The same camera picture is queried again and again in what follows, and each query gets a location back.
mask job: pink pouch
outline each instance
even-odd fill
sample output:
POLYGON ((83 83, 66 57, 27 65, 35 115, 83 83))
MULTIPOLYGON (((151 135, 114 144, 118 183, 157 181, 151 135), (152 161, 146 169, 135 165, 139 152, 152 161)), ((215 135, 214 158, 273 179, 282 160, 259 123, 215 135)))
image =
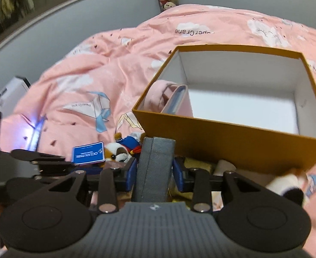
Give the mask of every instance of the pink pouch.
POLYGON ((178 86, 176 83, 166 80, 157 80, 152 84, 145 97, 143 109, 193 117, 188 86, 178 86))

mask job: gray ribbed plate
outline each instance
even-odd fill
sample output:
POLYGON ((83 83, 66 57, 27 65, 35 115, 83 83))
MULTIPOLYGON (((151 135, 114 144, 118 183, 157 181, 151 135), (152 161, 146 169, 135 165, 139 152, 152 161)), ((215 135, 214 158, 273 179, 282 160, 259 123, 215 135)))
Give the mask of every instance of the gray ribbed plate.
POLYGON ((184 203, 126 203, 118 213, 100 215, 89 233, 51 253, 14 249, 2 258, 310 258, 301 248, 276 254, 245 249, 229 240, 209 214, 184 203))

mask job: blue tag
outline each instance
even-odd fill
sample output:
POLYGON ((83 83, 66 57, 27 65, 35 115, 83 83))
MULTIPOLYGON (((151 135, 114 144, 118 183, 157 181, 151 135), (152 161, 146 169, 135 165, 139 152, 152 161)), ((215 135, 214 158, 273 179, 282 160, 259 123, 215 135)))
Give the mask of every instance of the blue tag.
POLYGON ((74 147, 72 150, 72 162, 76 164, 91 164, 104 162, 103 142, 74 147))

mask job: bed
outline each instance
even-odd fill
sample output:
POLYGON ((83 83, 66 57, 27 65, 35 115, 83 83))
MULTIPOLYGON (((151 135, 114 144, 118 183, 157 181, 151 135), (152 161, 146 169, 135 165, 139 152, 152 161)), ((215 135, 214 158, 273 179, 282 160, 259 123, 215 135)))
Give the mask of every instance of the bed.
MULTIPOLYGON (((42 117, 38 151, 71 159, 74 146, 114 141, 142 128, 132 107, 176 45, 246 44, 301 51, 316 80, 316 30, 241 9, 181 5, 140 24, 101 32, 45 71, 2 120, 0 148, 27 149, 42 117)), ((305 207, 312 232, 305 244, 316 257, 316 166, 305 207)))

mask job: orange box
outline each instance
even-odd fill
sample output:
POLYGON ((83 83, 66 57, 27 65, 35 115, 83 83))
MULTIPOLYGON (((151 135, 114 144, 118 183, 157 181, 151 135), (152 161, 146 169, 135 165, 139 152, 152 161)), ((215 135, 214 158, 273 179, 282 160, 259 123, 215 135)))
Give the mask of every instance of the orange box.
POLYGON ((177 46, 133 108, 176 154, 279 175, 316 163, 316 84, 300 52, 244 45, 177 46), (158 79, 187 84, 194 117, 142 110, 158 79))

